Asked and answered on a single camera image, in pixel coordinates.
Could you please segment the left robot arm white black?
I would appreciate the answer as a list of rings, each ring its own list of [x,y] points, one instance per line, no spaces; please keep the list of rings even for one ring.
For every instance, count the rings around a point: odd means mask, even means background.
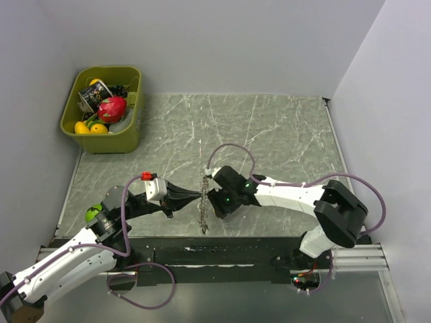
[[[155,178],[134,195],[128,186],[108,190],[93,219],[67,243],[16,274],[1,273],[1,313],[7,322],[37,322],[44,307],[88,279],[114,268],[128,269],[133,253],[127,220],[158,211],[168,218],[201,193]]]

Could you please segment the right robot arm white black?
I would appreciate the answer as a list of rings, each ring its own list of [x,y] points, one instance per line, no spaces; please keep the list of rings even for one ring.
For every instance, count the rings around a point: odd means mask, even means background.
[[[313,216],[318,225],[303,233],[290,252],[291,260],[302,268],[311,267],[322,253],[334,247],[353,248],[368,215],[364,203],[338,180],[295,186],[260,175],[246,179],[230,166],[206,169],[205,177],[219,186],[207,197],[220,219],[248,205],[279,207]]]

